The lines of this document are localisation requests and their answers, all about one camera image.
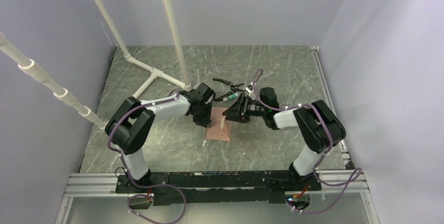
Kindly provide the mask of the cream lined letter paper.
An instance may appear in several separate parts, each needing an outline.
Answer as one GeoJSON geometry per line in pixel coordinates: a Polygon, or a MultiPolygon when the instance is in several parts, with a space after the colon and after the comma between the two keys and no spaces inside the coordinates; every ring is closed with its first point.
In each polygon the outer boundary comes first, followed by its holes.
{"type": "Polygon", "coordinates": [[[224,128],[225,128],[225,117],[222,117],[222,118],[221,118],[221,121],[220,121],[220,128],[221,128],[222,130],[224,130],[224,128]]]}

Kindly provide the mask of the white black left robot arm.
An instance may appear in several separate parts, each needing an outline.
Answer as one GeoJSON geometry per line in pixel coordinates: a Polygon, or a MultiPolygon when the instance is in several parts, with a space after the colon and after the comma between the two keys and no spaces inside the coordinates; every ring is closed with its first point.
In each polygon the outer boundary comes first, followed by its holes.
{"type": "Polygon", "coordinates": [[[168,97],[140,101],[127,97],[105,127],[107,147],[118,154],[130,186],[139,193],[150,186],[151,171],[145,161],[142,147],[153,124],[179,116],[191,115],[193,123],[210,126],[212,101],[215,92],[201,83],[191,91],[174,91],[168,97]]]}

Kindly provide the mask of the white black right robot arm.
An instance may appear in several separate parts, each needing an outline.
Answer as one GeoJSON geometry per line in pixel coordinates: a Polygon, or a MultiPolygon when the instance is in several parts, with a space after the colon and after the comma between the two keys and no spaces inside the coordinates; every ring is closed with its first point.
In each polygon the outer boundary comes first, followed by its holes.
{"type": "Polygon", "coordinates": [[[223,112],[228,121],[247,123],[251,116],[261,117],[267,127],[280,130],[298,127],[305,144],[299,156],[290,164],[288,182],[291,188],[301,190],[319,166],[320,160],[338,142],[346,137],[346,129],[324,100],[293,109],[279,111],[273,88],[259,91],[259,99],[240,95],[236,102],[223,112]]]}

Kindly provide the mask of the pink paper envelope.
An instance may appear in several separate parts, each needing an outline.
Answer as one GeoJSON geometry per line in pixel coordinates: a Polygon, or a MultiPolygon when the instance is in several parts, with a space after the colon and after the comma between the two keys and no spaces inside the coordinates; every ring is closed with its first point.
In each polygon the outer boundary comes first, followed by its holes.
{"type": "Polygon", "coordinates": [[[231,141],[232,135],[232,121],[225,120],[225,128],[220,128],[221,118],[224,117],[222,113],[227,108],[213,107],[211,113],[211,125],[205,132],[205,140],[217,140],[217,141],[231,141]]]}

